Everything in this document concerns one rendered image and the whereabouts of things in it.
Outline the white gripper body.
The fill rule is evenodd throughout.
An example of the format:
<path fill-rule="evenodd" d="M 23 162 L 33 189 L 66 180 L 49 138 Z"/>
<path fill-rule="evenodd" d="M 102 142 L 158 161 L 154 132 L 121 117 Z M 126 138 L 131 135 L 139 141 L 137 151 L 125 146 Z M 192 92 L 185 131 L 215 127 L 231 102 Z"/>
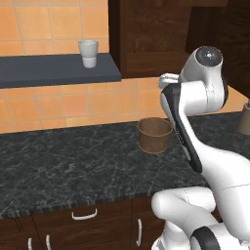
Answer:
<path fill-rule="evenodd" d="M 174 73 L 164 73 L 159 77 L 158 86 L 160 89 L 164 89 L 169 84 L 177 83 L 179 81 L 179 75 Z"/>

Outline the brown round basket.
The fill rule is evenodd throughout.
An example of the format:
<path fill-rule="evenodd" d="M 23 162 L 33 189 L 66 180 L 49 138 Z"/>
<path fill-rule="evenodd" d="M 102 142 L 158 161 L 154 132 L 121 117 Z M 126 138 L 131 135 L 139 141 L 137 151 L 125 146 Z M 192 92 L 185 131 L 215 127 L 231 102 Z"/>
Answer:
<path fill-rule="evenodd" d="M 159 154 L 166 150 L 173 132 L 172 125 L 160 117 L 141 119 L 136 125 L 139 131 L 139 148 L 149 154 Z"/>

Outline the dark wood base cabinet door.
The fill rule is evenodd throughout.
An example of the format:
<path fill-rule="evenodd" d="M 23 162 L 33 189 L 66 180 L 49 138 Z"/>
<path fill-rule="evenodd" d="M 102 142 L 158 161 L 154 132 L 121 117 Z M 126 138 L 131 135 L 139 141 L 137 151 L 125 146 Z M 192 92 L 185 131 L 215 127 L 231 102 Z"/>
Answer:
<path fill-rule="evenodd" d="M 154 241 L 164 230 L 164 221 L 158 219 L 151 210 L 151 197 L 138 197 L 132 201 L 131 250 L 151 250 Z M 139 239 L 139 222 L 142 222 L 141 245 Z"/>
<path fill-rule="evenodd" d="M 27 240 L 30 237 L 32 238 L 32 249 L 43 250 L 30 216 L 0 220 L 0 250 L 28 250 Z"/>

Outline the pale grey cup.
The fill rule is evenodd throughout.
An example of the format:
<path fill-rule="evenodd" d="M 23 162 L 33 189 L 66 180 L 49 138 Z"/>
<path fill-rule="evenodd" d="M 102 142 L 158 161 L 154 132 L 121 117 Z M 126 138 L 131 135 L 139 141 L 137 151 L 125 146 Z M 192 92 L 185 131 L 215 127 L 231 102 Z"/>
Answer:
<path fill-rule="evenodd" d="M 83 64 L 86 68 L 93 68 L 97 64 L 99 43 L 96 40 L 81 40 L 78 42 Z"/>

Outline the grey brown jar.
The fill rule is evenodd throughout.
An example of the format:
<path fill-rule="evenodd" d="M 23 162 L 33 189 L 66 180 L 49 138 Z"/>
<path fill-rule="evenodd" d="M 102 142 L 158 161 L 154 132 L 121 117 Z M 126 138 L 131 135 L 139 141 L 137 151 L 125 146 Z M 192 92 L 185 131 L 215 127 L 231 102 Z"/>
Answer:
<path fill-rule="evenodd" d="M 237 125 L 237 131 L 250 136 L 250 99 L 243 106 L 241 116 Z"/>

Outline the dark wood drawer front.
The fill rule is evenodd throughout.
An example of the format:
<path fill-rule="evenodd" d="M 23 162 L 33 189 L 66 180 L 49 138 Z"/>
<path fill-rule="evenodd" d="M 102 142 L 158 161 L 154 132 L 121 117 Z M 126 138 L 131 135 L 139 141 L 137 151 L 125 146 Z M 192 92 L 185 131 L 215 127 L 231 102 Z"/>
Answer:
<path fill-rule="evenodd" d="M 84 216 L 96 208 L 93 219 L 71 218 L 71 212 Z M 130 250 L 131 213 L 132 201 L 125 200 L 35 214 L 32 219 L 45 250 L 47 234 L 52 250 Z"/>

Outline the dark wood wall cabinet door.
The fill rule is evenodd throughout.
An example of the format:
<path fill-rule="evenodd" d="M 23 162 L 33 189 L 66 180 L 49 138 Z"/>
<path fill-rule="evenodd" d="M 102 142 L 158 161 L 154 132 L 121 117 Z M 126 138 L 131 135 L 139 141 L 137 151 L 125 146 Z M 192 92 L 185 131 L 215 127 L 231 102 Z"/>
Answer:
<path fill-rule="evenodd" d="M 123 78 L 181 71 L 191 0 L 107 0 L 109 53 Z"/>

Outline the dark wood wall cabinet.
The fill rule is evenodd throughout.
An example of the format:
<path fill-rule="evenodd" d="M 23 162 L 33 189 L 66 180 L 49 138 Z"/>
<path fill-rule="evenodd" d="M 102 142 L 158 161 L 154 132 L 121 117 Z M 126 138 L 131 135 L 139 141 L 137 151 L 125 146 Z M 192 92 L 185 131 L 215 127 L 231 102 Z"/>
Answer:
<path fill-rule="evenodd" d="M 250 98 L 250 0 L 191 0 L 186 51 L 202 45 L 222 51 L 223 75 Z"/>

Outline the dark grey wall shelf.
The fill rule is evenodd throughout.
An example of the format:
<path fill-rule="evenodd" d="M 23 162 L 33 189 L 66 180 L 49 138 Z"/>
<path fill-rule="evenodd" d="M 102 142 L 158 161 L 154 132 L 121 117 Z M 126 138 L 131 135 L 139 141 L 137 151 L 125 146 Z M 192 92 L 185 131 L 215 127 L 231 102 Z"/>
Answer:
<path fill-rule="evenodd" d="M 116 82 L 121 74 L 109 53 L 86 68 L 79 54 L 0 57 L 0 89 Z"/>

